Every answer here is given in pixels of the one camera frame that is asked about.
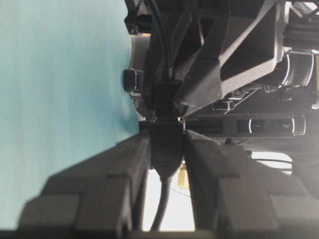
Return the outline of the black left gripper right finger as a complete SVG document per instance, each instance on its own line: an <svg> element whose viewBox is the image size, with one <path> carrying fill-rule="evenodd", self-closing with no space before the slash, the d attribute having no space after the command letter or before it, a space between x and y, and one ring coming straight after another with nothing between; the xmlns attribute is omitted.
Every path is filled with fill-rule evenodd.
<svg viewBox="0 0 319 239"><path fill-rule="evenodd" d="M195 227L215 232L316 232L319 201L296 176L199 133L184 135Z"/></svg>

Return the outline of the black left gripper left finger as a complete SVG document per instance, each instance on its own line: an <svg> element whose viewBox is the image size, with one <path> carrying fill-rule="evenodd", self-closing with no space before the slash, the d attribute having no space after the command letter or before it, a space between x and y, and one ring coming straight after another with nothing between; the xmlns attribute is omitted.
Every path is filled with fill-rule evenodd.
<svg viewBox="0 0 319 239"><path fill-rule="evenodd" d="M144 130L48 178L20 230L120 232L143 224L151 138Z"/></svg>

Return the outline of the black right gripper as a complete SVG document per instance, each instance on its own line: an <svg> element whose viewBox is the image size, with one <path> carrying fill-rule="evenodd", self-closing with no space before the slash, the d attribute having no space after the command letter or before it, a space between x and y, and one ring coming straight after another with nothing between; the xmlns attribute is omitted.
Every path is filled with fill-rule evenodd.
<svg viewBox="0 0 319 239"><path fill-rule="evenodd" d="M186 117L273 72L283 57L283 0L157 0L182 85L174 110ZM144 61L143 100L154 109L154 83L163 56L155 17L146 0L127 0L124 19L132 62ZM155 40L155 49L150 47Z"/></svg>

